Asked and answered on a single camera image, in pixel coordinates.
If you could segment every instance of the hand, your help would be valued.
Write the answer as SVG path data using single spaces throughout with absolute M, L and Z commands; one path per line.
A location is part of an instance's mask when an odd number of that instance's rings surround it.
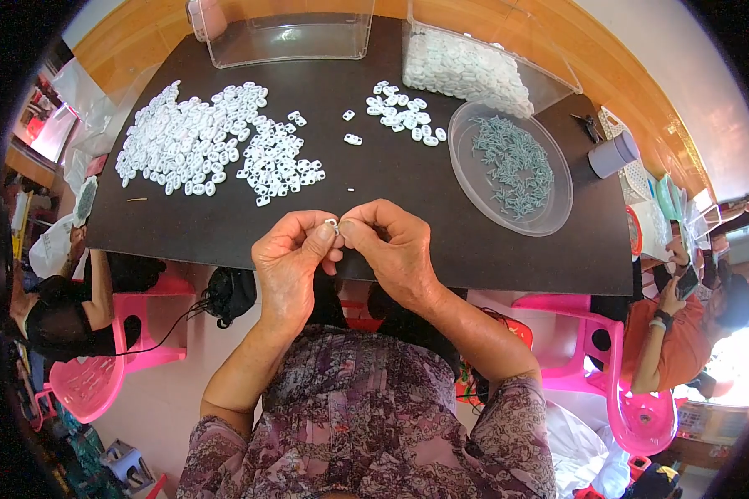
M 287 325 L 299 333 L 314 310 L 314 271 L 322 263 L 335 275 L 343 239 L 324 221 L 332 213 L 287 213 L 254 245 L 252 261 L 261 281 L 262 319 Z
M 679 276 L 672 277 L 672 280 L 669 281 L 660 293 L 660 302 L 657 305 L 658 310 L 661 310 L 672 317 L 685 306 L 685 302 L 679 301 L 675 293 L 679 281 Z
M 86 251 L 86 226 L 73 227 L 69 232 L 69 257 L 80 261 L 80 257 Z
M 674 262 L 680 267 L 685 267 L 691 261 L 685 247 L 682 245 L 682 239 L 677 238 L 666 245 L 666 250 L 674 254 L 669 257 L 669 262 Z
M 383 241 L 371 227 L 384 230 Z M 339 231 L 360 252 L 383 290 L 406 309 L 434 304 L 443 288 L 429 261 L 429 225 L 387 200 L 356 206 L 341 217 Z

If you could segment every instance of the bracelet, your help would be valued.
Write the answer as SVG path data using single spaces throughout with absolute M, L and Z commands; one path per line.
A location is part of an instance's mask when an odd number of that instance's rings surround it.
M 660 319 L 652 319 L 649 321 L 649 327 L 652 326 L 660 326 L 660 328 L 665 332 L 666 331 L 666 325 L 661 321 Z

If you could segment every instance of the floral shirt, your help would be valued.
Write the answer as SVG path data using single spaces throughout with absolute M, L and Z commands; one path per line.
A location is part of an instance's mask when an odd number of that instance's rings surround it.
M 219 417 L 197 423 L 177 496 L 555 497 L 539 383 L 506 380 L 469 438 L 453 381 L 427 349 L 308 326 L 249 442 Z

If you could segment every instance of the clear plastic container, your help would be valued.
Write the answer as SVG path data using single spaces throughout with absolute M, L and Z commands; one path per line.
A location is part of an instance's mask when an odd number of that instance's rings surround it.
M 433 50 L 427 48 L 427 40 L 433 39 L 445 44 L 446 55 L 456 50 L 463 55 L 472 55 L 474 66 L 485 69 L 483 75 L 475 71 L 474 77 L 478 80 L 487 76 L 489 70 L 499 72 L 503 66 L 512 65 L 521 79 L 517 88 L 525 87 L 529 95 L 521 96 L 528 102 L 503 102 L 501 108 L 506 112 L 527 117 L 571 94 L 582 94 L 582 85 L 569 62 L 547 36 L 538 19 L 514 5 L 500 0 L 409 0 L 408 22 L 402 44 L 402 82 L 411 88 L 441 92 L 469 101 L 493 99 L 484 93 L 465 96 L 466 92 L 444 92 L 417 84 L 416 75 L 411 74 L 411 70 L 424 69 L 427 74 L 428 60 L 433 57 L 429 53 Z M 441 64 L 442 72 L 446 63 Z M 447 71 L 441 77 L 454 80 L 457 73 L 457 70 Z M 504 77 L 495 79 L 496 82 L 483 84 L 497 94 L 516 84 Z
M 549 167 L 554 175 L 546 205 L 534 213 L 524 215 L 520 220 L 514 220 L 510 214 L 500 211 L 501 202 L 492 199 L 494 189 L 500 184 L 486 174 L 493 166 L 481 162 L 482 151 L 472 154 L 472 138 L 479 134 L 480 127 L 469 119 L 494 116 L 506 118 L 529 132 L 546 151 Z M 494 223 L 519 234 L 539 237 L 554 234 L 569 219 L 574 200 L 569 164 L 558 144 L 535 118 L 522 119 L 503 113 L 494 108 L 494 103 L 468 102 L 458 108 L 449 121 L 449 154 L 452 158 L 452 169 L 463 192 L 474 206 Z
M 217 68 L 367 54 L 375 0 L 200 0 L 222 9 L 228 27 L 207 40 Z

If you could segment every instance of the table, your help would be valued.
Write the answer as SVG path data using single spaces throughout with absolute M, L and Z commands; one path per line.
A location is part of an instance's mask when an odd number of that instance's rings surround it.
M 596 116 L 588 97 L 569 96 L 536 117 L 555 137 L 569 162 L 574 203 L 569 220 L 555 234 L 528 237 L 500 227 L 469 202 L 456 181 L 446 144 L 431 148 L 405 132 L 394 133 L 366 115 L 371 88 L 386 79 L 400 85 L 402 25 L 375 17 L 368 55 L 360 61 L 299 61 L 215 69 L 205 45 L 193 35 L 181 41 L 142 92 L 134 113 L 176 79 L 179 100 L 207 101 L 226 85 L 252 80 L 269 88 L 265 114 L 276 121 L 298 109 L 308 120 L 297 135 L 305 140 L 298 159 L 319 159 L 327 179 L 300 193 L 255 206 L 252 189 L 235 178 L 213 197 L 176 193 L 135 179 L 122 189 L 114 171 L 118 140 L 89 220 L 87 244 L 112 252 L 141 254 L 200 264 L 252 268 L 250 246 L 286 212 L 322 209 L 337 215 L 384 197 L 428 222 L 430 254 L 440 281 L 451 287 L 580 294 L 632 294 L 632 267 L 624 201 L 618 178 L 599 179 L 589 167 L 593 146 L 577 114 Z M 432 125 L 446 128 L 462 104 L 451 97 L 403 89 L 427 101 Z M 353 109 L 356 116 L 341 115 Z M 346 133 L 363 145 L 343 142 Z M 148 198 L 128 202 L 128 199 Z M 347 251 L 339 265 L 345 279 L 373 279 L 366 261 Z

